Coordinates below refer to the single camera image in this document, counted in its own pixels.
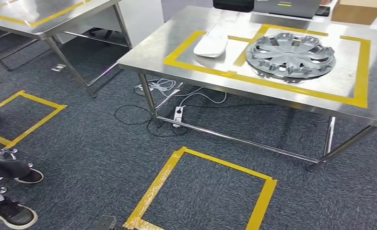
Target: floor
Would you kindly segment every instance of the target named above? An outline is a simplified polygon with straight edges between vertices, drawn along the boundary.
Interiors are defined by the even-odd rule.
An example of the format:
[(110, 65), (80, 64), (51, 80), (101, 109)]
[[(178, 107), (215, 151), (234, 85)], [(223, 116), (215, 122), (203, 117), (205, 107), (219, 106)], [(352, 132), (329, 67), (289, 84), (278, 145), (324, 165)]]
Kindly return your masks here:
[[(119, 39), (118, 34), (112, 39)], [(0, 40), (0, 52), (24, 40), (8, 36)], [(66, 44), (63, 50), (75, 67), (90, 78), (126, 52), (122, 47), (82, 38)], [(6, 63), (14, 71), (0, 67), (0, 102), (25, 90), (67, 105), (16, 145), (20, 149), (18, 158), (32, 162), (43, 171), (45, 180), (36, 185), (3, 181), (9, 188), (7, 196), (38, 213), (39, 221), (30, 230), (91, 230), (101, 215), (117, 216), (124, 223), (172, 152), (182, 146), (277, 179), (261, 230), (377, 230), (377, 132), (311, 173), (304, 170), (308, 164), (303, 161), (208, 134), (189, 131), (182, 136), (160, 138), (150, 134), (146, 124), (119, 122), (114, 113), (120, 106), (146, 107), (145, 98), (133, 92), (138, 83), (134, 72), (111, 72), (100, 80), (103, 86), (98, 97), (92, 99), (68, 69), (60, 73), (50, 70), (59, 58), (44, 43), (37, 42), (7, 58)], [(216, 100), (223, 98), (220, 92), (204, 92)], [(162, 98), (155, 92), (156, 101)], [(169, 114), (178, 103), (179, 99), (173, 99), (161, 113)], [(187, 103), (214, 106), (202, 98)], [(238, 104), (253, 105), (187, 107), (184, 119), (307, 156), (318, 157), (322, 153), (327, 117), (261, 105), (234, 95), (228, 96), (224, 106)], [(0, 136), (12, 140), (52, 110), (18, 97), (0, 108)], [(115, 114), (129, 123), (148, 118), (142, 109), (130, 106)], [(338, 119), (334, 145), (363, 127)], [(174, 135), (170, 125), (157, 129), (150, 124), (148, 129), (160, 136)], [(142, 219), (166, 230), (244, 229), (261, 186), (257, 177), (186, 154)], [(0, 222), (0, 230), (8, 228)]]

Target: silver wheel cover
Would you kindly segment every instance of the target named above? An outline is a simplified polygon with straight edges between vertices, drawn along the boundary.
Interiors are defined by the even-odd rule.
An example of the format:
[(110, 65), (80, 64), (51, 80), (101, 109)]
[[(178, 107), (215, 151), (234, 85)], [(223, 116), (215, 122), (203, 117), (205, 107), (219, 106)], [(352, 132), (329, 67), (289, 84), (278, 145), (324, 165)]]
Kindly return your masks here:
[(246, 51), (255, 69), (290, 78), (324, 75), (335, 65), (334, 50), (313, 36), (280, 33), (263, 36)]

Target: sneaker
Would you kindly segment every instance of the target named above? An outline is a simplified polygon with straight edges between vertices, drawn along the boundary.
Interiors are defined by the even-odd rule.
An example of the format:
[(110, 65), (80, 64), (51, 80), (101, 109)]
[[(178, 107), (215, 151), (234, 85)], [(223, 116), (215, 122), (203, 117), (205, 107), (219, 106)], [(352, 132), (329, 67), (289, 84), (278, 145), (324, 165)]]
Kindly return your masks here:
[(0, 201), (0, 220), (11, 229), (26, 229), (37, 221), (37, 214), (28, 207), (5, 197)]
[(28, 175), (15, 178), (17, 182), (24, 183), (24, 184), (36, 184), (43, 180), (45, 176), (40, 171), (31, 168)]

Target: yellow tape square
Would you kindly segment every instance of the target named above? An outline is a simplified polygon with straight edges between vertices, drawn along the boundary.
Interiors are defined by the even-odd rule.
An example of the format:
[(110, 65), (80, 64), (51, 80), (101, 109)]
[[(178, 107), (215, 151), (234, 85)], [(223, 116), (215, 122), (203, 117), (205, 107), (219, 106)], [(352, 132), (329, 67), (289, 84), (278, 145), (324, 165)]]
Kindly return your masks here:
[(142, 199), (139, 201), (139, 203), (137, 204), (135, 209), (132, 211), (131, 215), (129, 216), (127, 221), (123, 224), (123, 226), (127, 229), (163, 230), (162, 228), (143, 220), (142, 216), (145, 214), (147, 208), (152, 203), (153, 199), (159, 192), (163, 183), (169, 177), (171, 171), (177, 165), (178, 161), (180, 160), (180, 158), (183, 156), (184, 153), (192, 154), (197, 157), (201, 157), (201, 158), (228, 166), (230, 168), (242, 171), (244, 173), (251, 174), (253, 176), (256, 176), (265, 180), (265, 183), (262, 187), (262, 190), (259, 194), (259, 197), (256, 201), (256, 205), (253, 208), (253, 211), (251, 213), (251, 216), (249, 218), (249, 221), (246, 227), (246, 230), (258, 230), (260, 227), (260, 224), (262, 223), (262, 219), (265, 215), (266, 209), (268, 208), (277, 180), (274, 180), (272, 177), (261, 174), (254, 170), (250, 170), (242, 166), (232, 164), (230, 162), (223, 161), (221, 159), (218, 159), (218, 158), (215, 158), (215, 157), (212, 157), (212, 156), (200, 153), (200, 152), (193, 151), (186, 147), (182, 147), (181, 149), (173, 152), (173, 154), (170, 156), (170, 158), (167, 160), (167, 162), (165, 163), (163, 168), (160, 170), (156, 178), (153, 180), (148, 190), (146, 190), (146, 193), (143, 195)]
[[(0, 7), (4, 7), (6, 5), (9, 5), (9, 4), (17, 2), (17, 1), (20, 1), (20, 0), (11, 0), (11, 1), (8, 1), (8, 2), (3, 2), (3, 3), (0, 4)], [(0, 15), (0, 20), (8, 21), (8, 22), (11, 22), (11, 23), (22, 24), (22, 25), (28, 25), (28, 26), (37, 26), (37, 25), (43, 24), (43, 23), (45, 23), (47, 21), (50, 21), (50, 20), (52, 20), (54, 18), (57, 18), (57, 17), (65, 14), (67, 12), (70, 12), (70, 11), (74, 10), (75, 8), (77, 8), (77, 7), (81, 6), (81, 5), (84, 5), (84, 4), (86, 4), (86, 3), (90, 2), (90, 1), (92, 1), (92, 0), (82, 0), (80, 2), (75, 3), (74, 5), (71, 5), (71, 6), (67, 7), (67, 8), (65, 8), (65, 9), (57, 12), (57, 13), (54, 13), (54, 14), (52, 14), (52, 15), (46, 17), (46, 18), (43, 18), (43, 19), (41, 19), (39, 21), (36, 21), (36, 22), (28, 22), (28, 21), (25, 21), (25, 20), (21, 20), (21, 19), (17, 19), (17, 18), (12, 18), (12, 17), (8, 17), (8, 16), (4, 16), (4, 15)]]
[[(256, 41), (258, 38), (264, 36), (269, 28), (272, 29), (282, 29), (287, 31), (311, 34), (311, 35), (320, 35), (320, 36), (328, 36), (327, 33), (318, 32), (318, 31), (310, 31), (298, 28), (291, 28), (285, 26), (278, 26), (278, 25), (270, 25), (270, 24), (262, 24), (258, 32), (252, 39), (248, 38), (241, 38), (235, 36), (228, 36), (228, 39), (237, 40), (248, 42), (249, 44)], [(236, 71), (221, 71), (217, 69), (210, 69), (204, 66), (197, 66), (193, 64), (189, 64), (182, 61), (177, 61), (176, 59), (182, 54), (199, 36), (204, 35), (205, 31), (194, 31), (184, 42), (182, 42), (174, 51), (172, 51), (167, 57), (164, 58), (163, 63), (170, 66), (175, 66), (179, 68), (195, 70), (203, 73), (219, 75), (226, 78), (231, 78), (239, 81), (246, 81), (254, 84), (259, 84), (267, 87), (272, 87), (280, 90), (305, 94), (313, 97), (318, 97), (326, 100), (331, 100), (335, 102), (345, 103), (354, 105), (361, 108), (367, 108), (367, 91), (368, 91), (368, 66), (369, 66), (369, 49), (371, 41), (367, 39), (357, 38), (357, 37), (349, 37), (349, 36), (340, 36), (340, 39), (356, 41), (360, 43), (359, 48), (359, 57), (357, 63), (357, 70), (356, 70), (356, 77), (355, 77), (355, 85), (353, 91), (353, 97), (346, 97), (341, 95), (336, 95), (327, 92), (320, 92), (305, 88), (300, 88), (293, 85), (286, 85), (279, 82), (272, 82), (264, 79), (253, 78), (241, 74), (237, 74)], [(245, 51), (240, 54), (240, 56), (234, 62), (235, 67), (241, 67), (246, 62)]]
[(3, 105), (5, 105), (6, 103), (8, 103), (8, 102), (12, 101), (13, 99), (17, 98), (18, 96), (22, 96), (22, 97), (27, 98), (29, 100), (32, 100), (32, 101), (35, 101), (35, 102), (39, 102), (41, 104), (45, 104), (47, 106), (53, 107), (53, 108), (55, 108), (55, 110), (53, 110), (50, 114), (48, 114), (43, 119), (41, 119), (40, 121), (38, 121), (32, 127), (30, 127), (29, 129), (27, 129), (25, 132), (23, 132), (22, 134), (20, 134), (14, 140), (7, 140), (7, 139), (5, 139), (5, 138), (3, 138), (3, 137), (0, 136), (0, 143), (3, 144), (3, 145), (5, 145), (5, 148), (11, 148), (11, 147), (15, 146), (19, 141), (21, 141), (27, 135), (29, 135), (30, 133), (32, 133), (33, 131), (35, 131), (42, 124), (44, 124), (46, 121), (50, 120), (54, 115), (56, 115), (58, 112), (60, 112), (61, 110), (63, 110), (66, 107), (66, 105), (57, 104), (57, 103), (45, 100), (43, 98), (27, 94), (27, 93), (24, 92), (24, 90), (21, 90), (21, 91), (15, 93), (14, 95), (10, 96), (9, 98), (5, 99), (4, 101), (2, 101), (0, 103), (0, 108)]

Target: electrical cable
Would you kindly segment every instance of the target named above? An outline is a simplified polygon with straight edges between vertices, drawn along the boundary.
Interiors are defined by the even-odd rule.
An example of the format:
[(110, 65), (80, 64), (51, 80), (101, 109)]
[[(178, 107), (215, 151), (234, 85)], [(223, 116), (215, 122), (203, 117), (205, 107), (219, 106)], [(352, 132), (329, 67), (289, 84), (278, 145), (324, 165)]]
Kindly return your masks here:
[(150, 123), (152, 122), (152, 118), (149, 118), (149, 119), (147, 119), (147, 120), (145, 120), (145, 121), (137, 122), (137, 123), (129, 123), (129, 122), (123, 121), (123, 120), (121, 120), (121, 119), (117, 116), (117, 112), (118, 112), (120, 109), (122, 109), (122, 108), (124, 108), (124, 107), (127, 107), (127, 106), (140, 108), (140, 109), (142, 109), (143, 111), (147, 112), (149, 116), (151, 116), (151, 113), (149, 112), (149, 110), (147, 110), (147, 109), (145, 109), (145, 108), (143, 108), (143, 107), (140, 107), (140, 106), (138, 106), (138, 105), (133, 105), (133, 104), (126, 104), (126, 105), (123, 105), (123, 106), (121, 106), (121, 107), (119, 107), (118, 109), (115, 110), (115, 112), (114, 112), (114, 117), (115, 117), (115, 119), (117, 119), (119, 122), (121, 122), (121, 123), (123, 123), (123, 124), (125, 124), (125, 125), (128, 125), (128, 126), (135, 126), (135, 125), (141, 125), (141, 124), (145, 124), (145, 123), (147, 123), (147, 125), (146, 125), (146, 130), (147, 130), (150, 134), (152, 134), (153, 136), (155, 136), (155, 137), (159, 137), (159, 138), (167, 138), (167, 137), (183, 136), (183, 135), (185, 135), (185, 134), (187, 134), (187, 133), (189, 132), (189, 129), (188, 129), (188, 128), (183, 127), (185, 130), (184, 130), (182, 133), (177, 133), (177, 132), (172, 128), (172, 126), (170, 126), (170, 127), (172, 128), (172, 129), (171, 129), (172, 133), (174, 133), (173, 135), (158, 135), (158, 134), (156, 134), (156, 133), (153, 133), (153, 132), (149, 129), (149, 125), (150, 125)]
[[(275, 104), (271, 104), (271, 103), (257, 103), (257, 104), (237, 104), (237, 105), (229, 105), (229, 106), (221, 106), (221, 107), (212, 107), (212, 106), (200, 106), (200, 105), (192, 105), (192, 104), (188, 104), (188, 105), (185, 105), (185, 107), (197, 107), (197, 108), (209, 108), (209, 109), (224, 109), (224, 108), (233, 108), (233, 107), (241, 107), (241, 106), (256, 106), (256, 105), (275, 105)], [(141, 124), (146, 124), (146, 130), (153, 136), (155, 137), (160, 137), (160, 138), (167, 138), (167, 137), (176, 137), (176, 136), (183, 136), (185, 134), (187, 134), (189, 132), (189, 129), (186, 128), (186, 127), (180, 127), (178, 129), (181, 129), (183, 128), (184, 131), (181, 132), (181, 133), (177, 133), (176, 132), (176, 128), (173, 128), (172, 127), (172, 124), (170, 123), (170, 128), (171, 128), (171, 131), (173, 132), (173, 135), (158, 135), (156, 133), (153, 133), (150, 129), (149, 129), (149, 126), (150, 126), (150, 123), (152, 122), (152, 118), (149, 118), (145, 121), (142, 121), (142, 122), (137, 122), (137, 123), (129, 123), (129, 122), (125, 122), (123, 120), (121, 120), (118, 116), (117, 116), (117, 112), (126, 107), (126, 106), (131, 106), (131, 107), (136, 107), (136, 108), (140, 108), (142, 110), (144, 110), (145, 112), (148, 113), (149, 116), (151, 116), (151, 113), (149, 112), (149, 110), (143, 108), (143, 107), (140, 107), (138, 105), (133, 105), (133, 104), (126, 104), (126, 105), (123, 105), (121, 107), (119, 107), (118, 109), (115, 110), (114, 112), (114, 117), (121, 123), (125, 124), (125, 125), (128, 125), (128, 126), (134, 126), (134, 125), (141, 125)], [(173, 111), (171, 111), (166, 117), (170, 117), (171, 115), (173, 114)]]
[[(152, 89), (156, 89), (158, 90), (161, 94), (163, 94), (163, 96), (165, 97), (168, 97), (168, 95), (166, 95), (164, 92), (167, 92), (167, 91), (170, 91), (172, 90), (175, 85), (176, 85), (176, 81), (175, 80), (168, 80), (168, 79), (164, 79), (164, 78), (161, 78), (161, 79), (155, 79), (155, 80), (148, 80), (148, 85), (150, 88)], [(134, 93), (139, 95), (139, 96), (144, 96), (142, 94), (139, 94), (137, 93), (137, 89), (141, 89), (142, 88), (142, 84), (138, 84), (136, 86), (134, 86)], [(175, 95), (174, 97), (185, 97), (181, 100), (180, 104), (179, 104), (179, 107), (182, 107), (184, 101), (186, 101), (188, 98), (194, 96), (194, 95), (201, 95), (205, 98), (207, 98), (208, 100), (210, 100), (211, 102), (215, 103), (215, 104), (222, 104), (226, 101), (227, 99), (227, 93), (225, 92), (224, 93), (224, 98), (221, 100), (221, 101), (215, 101), (213, 99), (211, 99), (209, 96), (203, 94), (203, 93), (200, 93), (198, 91), (200, 91), (201, 89), (204, 89), (203, 87), (200, 87), (190, 93), (187, 93), (187, 94), (181, 94), (181, 95)], [(212, 109), (223, 109), (223, 108), (232, 108), (232, 107), (240, 107), (240, 106), (253, 106), (253, 105), (274, 105), (274, 104), (270, 104), (270, 103), (257, 103), (257, 104), (239, 104), (239, 105), (231, 105), (231, 106), (219, 106), (219, 107), (212, 107), (212, 106), (198, 106), (198, 105), (184, 105), (183, 107), (197, 107), (197, 108), (212, 108)], [(142, 122), (138, 122), (138, 123), (128, 123), (128, 122), (125, 122), (125, 121), (122, 121), (120, 118), (117, 117), (117, 112), (123, 108), (123, 107), (126, 107), (126, 106), (132, 106), (132, 107), (137, 107), (137, 108), (140, 108), (142, 110), (144, 110), (145, 112), (147, 112), (149, 114), (149, 116), (151, 118), (145, 120), (145, 121), (142, 121)], [(166, 116), (167, 118), (171, 118), (172, 115), (173, 115), (174, 111), (170, 111), (169, 114)], [(141, 125), (141, 124), (147, 124), (146, 125), (146, 130), (152, 134), (153, 136), (156, 136), (156, 137), (162, 137), (162, 138), (165, 138), (165, 137), (175, 137), (175, 136), (182, 136), (182, 135), (185, 135), (188, 133), (189, 129), (186, 128), (186, 127), (179, 127), (178, 129), (184, 129), (183, 132), (181, 133), (178, 133), (176, 132), (175, 130), (177, 130), (175, 127), (172, 126), (172, 124), (170, 124), (170, 127), (171, 127), (171, 131), (173, 132), (173, 135), (158, 135), (158, 134), (155, 134), (153, 133), (150, 129), (149, 129), (149, 126), (152, 122), (152, 115), (150, 113), (149, 110), (143, 108), (143, 107), (140, 107), (140, 106), (137, 106), (137, 105), (132, 105), (132, 104), (127, 104), (127, 105), (123, 105), (121, 107), (119, 107), (118, 109), (116, 109), (116, 111), (114, 112), (114, 117), (121, 123), (125, 124), (125, 125), (130, 125), (130, 126), (133, 126), (133, 125)]]

